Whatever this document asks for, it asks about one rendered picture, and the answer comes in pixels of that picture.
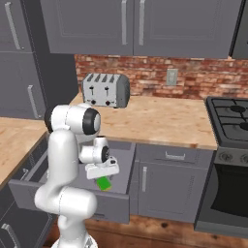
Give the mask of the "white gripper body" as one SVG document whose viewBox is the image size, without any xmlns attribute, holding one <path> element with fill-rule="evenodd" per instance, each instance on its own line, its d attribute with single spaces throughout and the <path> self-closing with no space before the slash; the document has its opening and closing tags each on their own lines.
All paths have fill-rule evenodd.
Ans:
<svg viewBox="0 0 248 248">
<path fill-rule="evenodd" d="M 115 160 L 107 160 L 103 164 L 87 164 L 85 166 L 88 179 L 100 178 L 119 173 L 119 166 Z"/>
</svg>

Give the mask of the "grey closed drawer front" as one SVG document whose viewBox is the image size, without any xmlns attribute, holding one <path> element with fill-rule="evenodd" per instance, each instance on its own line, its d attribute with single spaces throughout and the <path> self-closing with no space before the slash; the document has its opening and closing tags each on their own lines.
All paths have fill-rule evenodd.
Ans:
<svg viewBox="0 0 248 248">
<path fill-rule="evenodd" d="M 166 151 L 172 155 L 186 154 L 184 161 L 170 160 L 166 158 Z M 178 146 L 166 146 L 155 144 L 137 144 L 136 156 L 141 162 L 192 167 L 198 169 L 208 169 L 214 151 L 207 149 L 187 148 Z"/>
</svg>

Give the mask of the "green sponge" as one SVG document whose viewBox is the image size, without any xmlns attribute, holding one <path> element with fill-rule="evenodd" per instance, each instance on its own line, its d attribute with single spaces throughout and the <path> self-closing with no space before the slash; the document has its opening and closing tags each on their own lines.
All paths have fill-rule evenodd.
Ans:
<svg viewBox="0 0 248 248">
<path fill-rule="evenodd" d="M 97 179 L 97 185 L 101 191 L 108 191 L 111 189 L 111 183 L 108 177 L 103 176 Z"/>
</svg>

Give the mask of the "black gas stove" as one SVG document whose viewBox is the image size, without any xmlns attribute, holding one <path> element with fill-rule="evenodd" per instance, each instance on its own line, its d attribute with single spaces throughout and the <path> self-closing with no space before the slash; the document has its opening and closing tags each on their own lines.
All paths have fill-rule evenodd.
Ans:
<svg viewBox="0 0 248 248">
<path fill-rule="evenodd" d="M 209 96 L 206 109 L 218 144 L 201 198 L 195 230 L 248 239 L 248 99 Z M 225 163 L 221 152 L 231 153 Z"/>
</svg>

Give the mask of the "grey wall cupboard door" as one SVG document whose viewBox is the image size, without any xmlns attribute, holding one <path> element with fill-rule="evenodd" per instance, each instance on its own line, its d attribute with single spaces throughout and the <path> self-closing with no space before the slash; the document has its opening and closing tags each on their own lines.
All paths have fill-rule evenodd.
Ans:
<svg viewBox="0 0 248 248">
<path fill-rule="evenodd" d="M 145 0 L 143 46 L 140 0 L 135 0 L 134 54 L 226 58 L 242 0 Z"/>
<path fill-rule="evenodd" d="M 132 55 L 134 0 L 127 0 L 122 45 L 121 0 L 41 0 L 52 53 Z"/>
</svg>

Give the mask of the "silver four-slot toaster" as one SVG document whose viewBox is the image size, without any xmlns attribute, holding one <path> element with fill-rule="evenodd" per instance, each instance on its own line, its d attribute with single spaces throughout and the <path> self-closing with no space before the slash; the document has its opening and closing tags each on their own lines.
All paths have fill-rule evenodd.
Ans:
<svg viewBox="0 0 248 248">
<path fill-rule="evenodd" d="M 130 100 L 130 81 L 119 74 L 88 73 L 81 91 L 83 101 L 91 106 L 124 109 Z"/>
</svg>

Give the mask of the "grey tall cupboard door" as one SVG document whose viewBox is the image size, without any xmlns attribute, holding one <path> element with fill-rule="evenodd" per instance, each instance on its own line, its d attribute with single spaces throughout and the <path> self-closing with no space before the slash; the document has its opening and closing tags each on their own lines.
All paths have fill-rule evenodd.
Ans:
<svg viewBox="0 0 248 248">
<path fill-rule="evenodd" d="M 16 49 L 10 25 L 5 11 L 5 3 L 11 2 L 11 11 L 14 19 L 21 50 Z M 20 0 L 0 0 L 0 51 L 1 52 L 31 52 L 28 30 L 25 23 Z"/>
<path fill-rule="evenodd" d="M 28 96 L 28 85 L 33 85 L 36 108 L 42 119 L 46 104 L 34 54 L 0 52 L 0 117 L 36 119 Z"/>
</svg>

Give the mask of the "grey base cupboard run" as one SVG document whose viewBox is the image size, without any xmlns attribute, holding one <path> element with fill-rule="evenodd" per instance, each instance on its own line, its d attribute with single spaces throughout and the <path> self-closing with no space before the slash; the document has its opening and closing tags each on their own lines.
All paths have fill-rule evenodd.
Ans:
<svg viewBox="0 0 248 248">
<path fill-rule="evenodd" d="M 8 233 L 1 229 L 3 224 L 11 226 L 17 248 L 42 248 L 47 239 L 55 216 L 39 209 L 36 211 L 19 208 L 9 186 L 11 179 L 21 179 L 22 169 L 31 171 L 45 151 L 47 151 L 47 136 L 43 135 L 0 190 L 0 248 L 14 248 Z"/>
</svg>

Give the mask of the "dark grey extractor hood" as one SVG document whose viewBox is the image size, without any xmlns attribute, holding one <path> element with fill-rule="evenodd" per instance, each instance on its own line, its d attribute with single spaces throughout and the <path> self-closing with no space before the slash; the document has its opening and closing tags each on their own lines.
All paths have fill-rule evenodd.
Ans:
<svg viewBox="0 0 248 248">
<path fill-rule="evenodd" d="M 248 0 L 242 0 L 230 49 L 232 59 L 248 60 Z"/>
</svg>

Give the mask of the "grey open drawer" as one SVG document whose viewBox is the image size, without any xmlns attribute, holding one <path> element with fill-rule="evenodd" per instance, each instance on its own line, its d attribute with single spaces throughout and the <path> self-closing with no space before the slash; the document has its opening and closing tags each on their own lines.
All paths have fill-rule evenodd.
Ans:
<svg viewBox="0 0 248 248">
<path fill-rule="evenodd" d="M 94 193 L 98 206 L 93 219 L 128 224 L 130 221 L 129 185 L 133 169 L 136 145 L 132 142 L 110 140 L 109 155 L 115 157 L 119 174 L 110 179 L 111 189 L 101 191 L 93 179 L 86 178 L 84 165 L 79 166 L 79 175 L 70 187 L 85 189 Z M 34 196 L 47 182 L 47 151 L 23 180 L 11 179 L 9 186 L 19 208 L 36 210 Z"/>
</svg>

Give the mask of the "grey base cupboard door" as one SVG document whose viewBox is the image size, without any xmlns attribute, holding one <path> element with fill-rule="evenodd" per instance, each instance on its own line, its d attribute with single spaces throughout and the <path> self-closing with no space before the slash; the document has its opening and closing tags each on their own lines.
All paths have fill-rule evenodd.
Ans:
<svg viewBox="0 0 248 248">
<path fill-rule="evenodd" d="M 146 191 L 141 189 L 147 167 Z M 207 170 L 167 164 L 139 164 L 139 215 L 194 223 Z"/>
</svg>

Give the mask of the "grey wall outlet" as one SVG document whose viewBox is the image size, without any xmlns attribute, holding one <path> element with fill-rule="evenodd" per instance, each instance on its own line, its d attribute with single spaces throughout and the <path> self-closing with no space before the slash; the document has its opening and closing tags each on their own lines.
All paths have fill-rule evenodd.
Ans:
<svg viewBox="0 0 248 248">
<path fill-rule="evenodd" d="M 177 83 L 177 69 L 167 69 L 167 85 L 175 86 Z"/>
</svg>

